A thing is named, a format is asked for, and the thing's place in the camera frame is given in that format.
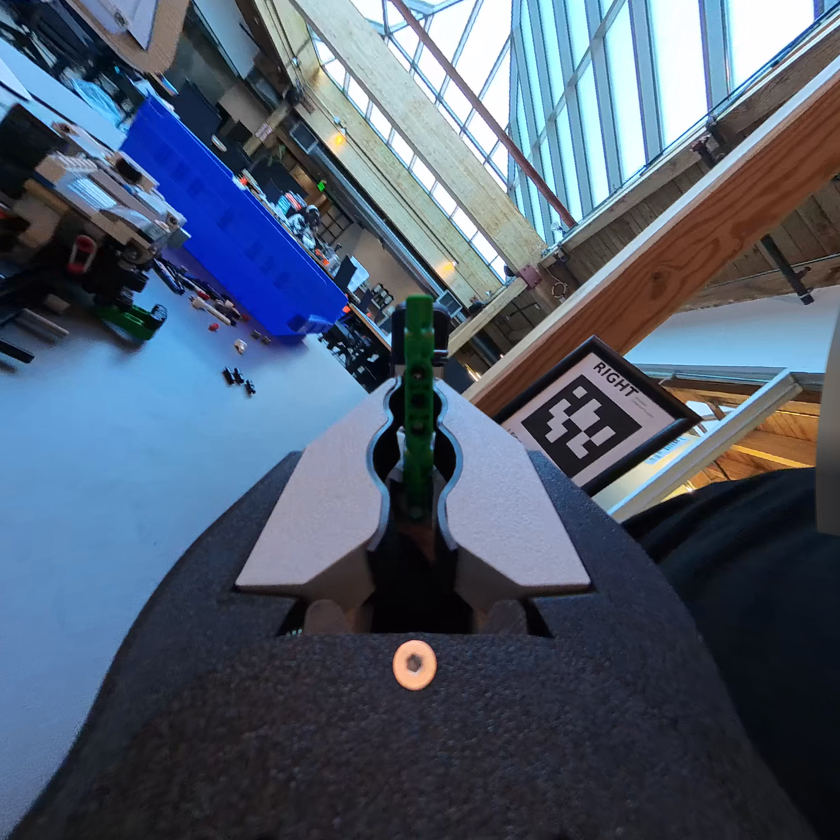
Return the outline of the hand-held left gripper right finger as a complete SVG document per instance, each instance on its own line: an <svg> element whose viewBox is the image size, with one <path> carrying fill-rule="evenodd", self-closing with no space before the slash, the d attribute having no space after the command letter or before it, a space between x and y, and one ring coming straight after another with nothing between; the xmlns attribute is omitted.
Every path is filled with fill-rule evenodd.
<svg viewBox="0 0 840 840"><path fill-rule="evenodd" d="M436 576L457 633L479 633L499 602L587 593L592 579L529 452L436 381Z"/></svg>

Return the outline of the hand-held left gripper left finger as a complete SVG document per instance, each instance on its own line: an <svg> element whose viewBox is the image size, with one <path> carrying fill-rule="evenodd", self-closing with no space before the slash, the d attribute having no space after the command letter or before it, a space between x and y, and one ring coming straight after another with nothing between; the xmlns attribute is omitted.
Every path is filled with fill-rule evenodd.
<svg viewBox="0 0 840 840"><path fill-rule="evenodd" d="M296 598L356 630L375 590L369 554L391 516L387 480L401 464L387 380L317 437L292 470L235 582L240 592Z"/></svg>

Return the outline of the green lego beam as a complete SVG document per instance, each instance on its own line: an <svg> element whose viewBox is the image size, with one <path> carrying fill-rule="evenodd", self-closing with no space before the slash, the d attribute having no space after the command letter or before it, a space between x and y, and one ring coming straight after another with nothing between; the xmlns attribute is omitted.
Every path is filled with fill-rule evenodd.
<svg viewBox="0 0 840 840"><path fill-rule="evenodd" d="M434 304L426 296L406 300L403 333L403 488L412 522L429 519L434 486Z"/></svg>

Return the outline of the pile of small lego pieces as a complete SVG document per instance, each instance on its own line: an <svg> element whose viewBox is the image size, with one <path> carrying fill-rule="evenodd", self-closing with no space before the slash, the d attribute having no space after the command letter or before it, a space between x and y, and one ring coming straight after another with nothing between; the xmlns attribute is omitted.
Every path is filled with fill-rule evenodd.
<svg viewBox="0 0 840 840"><path fill-rule="evenodd" d="M190 270L165 257L157 257L152 260L150 272L155 273L176 296L185 299L192 311L204 317L206 332L217 334L225 330L235 331L234 341L242 339L247 344L271 343L271 338L256 325L242 306ZM207 330L211 322L220 324L217 332Z"/></svg>

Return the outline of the green lego subassembly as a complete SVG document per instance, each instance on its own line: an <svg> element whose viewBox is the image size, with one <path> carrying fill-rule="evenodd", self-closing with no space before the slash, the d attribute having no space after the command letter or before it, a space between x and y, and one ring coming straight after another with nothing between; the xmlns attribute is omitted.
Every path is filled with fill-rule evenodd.
<svg viewBox="0 0 840 840"><path fill-rule="evenodd" d="M145 310L133 304L129 309L117 306L95 306L92 313L101 321L121 330L138 341L149 341L163 327L168 311L161 304Z"/></svg>

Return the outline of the white lego truck model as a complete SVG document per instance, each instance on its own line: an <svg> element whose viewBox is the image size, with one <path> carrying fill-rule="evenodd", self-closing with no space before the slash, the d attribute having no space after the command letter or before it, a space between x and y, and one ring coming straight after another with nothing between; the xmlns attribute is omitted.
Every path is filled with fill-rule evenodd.
<svg viewBox="0 0 840 840"><path fill-rule="evenodd" d="M40 310L63 312L73 291L91 313L137 305L152 260L189 238L158 182L126 154L25 102L2 106L1 141L2 268L12 270L2 276L2 328L66 336Z"/></svg>

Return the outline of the black framed marker sign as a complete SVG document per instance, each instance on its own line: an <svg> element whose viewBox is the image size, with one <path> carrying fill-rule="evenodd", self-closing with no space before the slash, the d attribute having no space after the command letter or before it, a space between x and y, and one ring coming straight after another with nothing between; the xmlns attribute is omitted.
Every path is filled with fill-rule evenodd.
<svg viewBox="0 0 840 840"><path fill-rule="evenodd" d="M493 420L594 497L700 416L592 336Z"/></svg>

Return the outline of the wooden beam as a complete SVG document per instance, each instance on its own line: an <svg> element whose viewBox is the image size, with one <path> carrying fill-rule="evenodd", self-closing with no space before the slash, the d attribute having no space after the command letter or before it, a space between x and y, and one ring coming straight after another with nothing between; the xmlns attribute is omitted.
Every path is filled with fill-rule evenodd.
<svg viewBox="0 0 840 840"><path fill-rule="evenodd" d="M465 393L494 416L589 338L632 349L838 173L839 59Z"/></svg>

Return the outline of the blue plastic bin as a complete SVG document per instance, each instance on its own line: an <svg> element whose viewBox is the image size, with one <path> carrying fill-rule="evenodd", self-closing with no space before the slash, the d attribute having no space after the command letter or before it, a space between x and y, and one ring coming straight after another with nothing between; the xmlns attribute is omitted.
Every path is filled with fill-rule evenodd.
<svg viewBox="0 0 840 840"><path fill-rule="evenodd" d="M269 335L324 333L342 316L341 289L164 104L146 99L121 152L185 216L185 249Z"/></svg>

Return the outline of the red ceiling pipe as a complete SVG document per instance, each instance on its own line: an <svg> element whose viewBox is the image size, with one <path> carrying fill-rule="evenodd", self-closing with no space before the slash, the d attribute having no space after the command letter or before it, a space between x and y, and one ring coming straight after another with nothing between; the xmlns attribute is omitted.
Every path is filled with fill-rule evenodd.
<svg viewBox="0 0 840 840"><path fill-rule="evenodd" d="M521 172L525 174L528 180L534 184L538 193L546 200L546 202L556 211L560 216L563 224L568 228L573 228L576 225L576 220L566 208L561 200L554 194L553 190L546 184L540 173L529 162L527 156L517 147L511 136L499 125L490 111L485 106L484 102L472 91L467 85L466 81L458 73L457 69L449 62L445 54L435 44L424 26L414 16L413 10L403 1L393 1L395 9L403 17L406 25L418 36L420 44L428 50L428 52L436 59L437 63L444 69L446 77L448 77L460 90L469 102L472 109L474 109L479 116L484 120L488 129L494 133L497 141L501 143L508 151L509 156L515 161Z"/></svg>

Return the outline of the large skylight windows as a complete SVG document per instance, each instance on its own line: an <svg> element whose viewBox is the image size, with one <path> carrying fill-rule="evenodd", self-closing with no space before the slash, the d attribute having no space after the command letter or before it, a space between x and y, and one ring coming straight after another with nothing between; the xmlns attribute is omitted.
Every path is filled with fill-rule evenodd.
<svg viewBox="0 0 840 840"><path fill-rule="evenodd" d="M547 245L571 226L476 105L579 223L838 2L351 2Z"/></svg>

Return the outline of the printed instruction page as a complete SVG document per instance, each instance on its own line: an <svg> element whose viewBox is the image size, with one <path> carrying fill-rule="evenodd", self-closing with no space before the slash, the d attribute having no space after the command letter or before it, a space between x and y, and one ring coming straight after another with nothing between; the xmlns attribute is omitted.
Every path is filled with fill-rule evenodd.
<svg viewBox="0 0 840 840"><path fill-rule="evenodd" d="M113 31L128 34L138 45L147 50L154 30L158 1L107 1Z"/></svg>

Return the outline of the pale metal rail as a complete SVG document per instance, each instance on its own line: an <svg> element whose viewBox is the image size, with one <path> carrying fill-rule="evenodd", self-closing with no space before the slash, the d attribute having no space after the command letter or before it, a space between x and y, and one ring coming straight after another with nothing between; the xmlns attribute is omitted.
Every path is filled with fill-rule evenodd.
<svg viewBox="0 0 840 840"><path fill-rule="evenodd" d="M772 367L649 372L698 409L700 421L596 498L613 519L714 482L815 466L824 374Z"/></svg>

